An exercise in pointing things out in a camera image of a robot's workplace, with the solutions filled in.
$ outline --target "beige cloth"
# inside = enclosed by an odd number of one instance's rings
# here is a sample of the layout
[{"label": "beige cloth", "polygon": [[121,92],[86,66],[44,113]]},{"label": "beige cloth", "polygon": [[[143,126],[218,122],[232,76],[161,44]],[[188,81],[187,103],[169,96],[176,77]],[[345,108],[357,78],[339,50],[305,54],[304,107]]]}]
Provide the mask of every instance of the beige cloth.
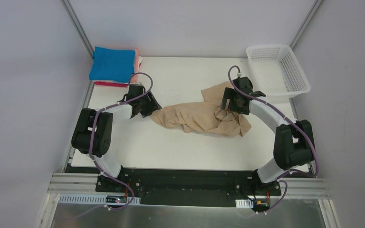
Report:
[{"label": "beige cloth", "polygon": [[241,114],[220,109],[226,87],[232,88],[230,82],[202,90],[204,102],[176,104],[154,111],[152,120],[169,129],[182,126],[185,133],[243,136],[251,128],[248,120]]}]

